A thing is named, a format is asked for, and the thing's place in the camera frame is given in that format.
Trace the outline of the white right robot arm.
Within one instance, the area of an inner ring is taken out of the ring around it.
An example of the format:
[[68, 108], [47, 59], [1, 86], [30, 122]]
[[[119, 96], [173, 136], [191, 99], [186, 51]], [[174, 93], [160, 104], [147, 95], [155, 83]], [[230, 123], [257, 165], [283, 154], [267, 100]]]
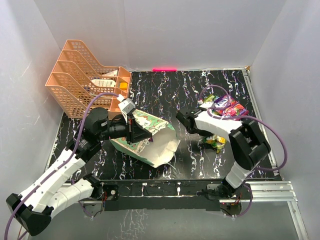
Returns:
[[223, 119], [204, 108], [179, 110], [176, 118], [190, 134], [203, 137], [216, 134], [230, 143], [234, 164], [220, 185], [205, 190], [208, 195], [235, 198], [240, 194], [245, 179], [271, 151], [258, 123], [253, 120]]

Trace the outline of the green paper gift bag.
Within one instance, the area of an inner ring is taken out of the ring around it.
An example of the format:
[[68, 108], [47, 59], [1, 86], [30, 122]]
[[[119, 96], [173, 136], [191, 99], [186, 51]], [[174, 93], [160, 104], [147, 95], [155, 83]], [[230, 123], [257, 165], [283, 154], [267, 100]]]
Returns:
[[110, 142], [120, 152], [133, 157], [153, 168], [165, 165], [172, 160], [181, 142], [174, 127], [166, 120], [135, 110], [133, 116], [138, 124], [152, 134], [149, 139], [128, 144], [124, 137]]

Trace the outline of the purple Fox's berries candy bag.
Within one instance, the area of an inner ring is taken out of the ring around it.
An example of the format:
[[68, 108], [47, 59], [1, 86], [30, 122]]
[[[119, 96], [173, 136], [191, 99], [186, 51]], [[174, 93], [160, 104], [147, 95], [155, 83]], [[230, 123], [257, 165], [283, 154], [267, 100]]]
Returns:
[[216, 97], [214, 99], [215, 108], [224, 108], [220, 110], [213, 110], [212, 112], [215, 115], [220, 117], [235, 117], [235, 116], [246, 116], [249, 111], [241, 105], [238, 101], [233, 99], [231, 96], [227, 95]]

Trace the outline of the green spring tea candy bag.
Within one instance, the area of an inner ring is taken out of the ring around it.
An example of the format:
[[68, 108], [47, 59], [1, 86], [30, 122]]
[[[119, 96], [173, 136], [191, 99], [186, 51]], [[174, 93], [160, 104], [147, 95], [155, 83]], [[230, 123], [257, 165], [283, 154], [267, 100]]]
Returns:
[[216, 99], [217, 99], [217, 96], [210, 94], [207, 97], [205, 97], [202, 101], [203, 103], [207, 103], [207, 102], [213, 103]]

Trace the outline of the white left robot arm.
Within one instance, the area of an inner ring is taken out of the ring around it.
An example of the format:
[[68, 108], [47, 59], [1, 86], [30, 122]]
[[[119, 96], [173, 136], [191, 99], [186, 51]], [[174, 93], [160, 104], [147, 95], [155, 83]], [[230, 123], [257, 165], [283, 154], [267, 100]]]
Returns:
[[4, 239], [8, 239], [12, 220], [17, 220], [26, 234], [36, 236], [58, 213], [74, 203], [89, 197], [99, 199], [104, 188], [91, 174], [65, 189], [62, 185], [100, 151], [103, 141], [125, 138], [129, 144], [135, 144], [151, 137], [152, 133], [137, 123], [132, 110], [123, 110], [112, 120], [103, 107], [85, 111], [77, 134], [58, 159], [27, 189], [7, 197], [11, 216]]

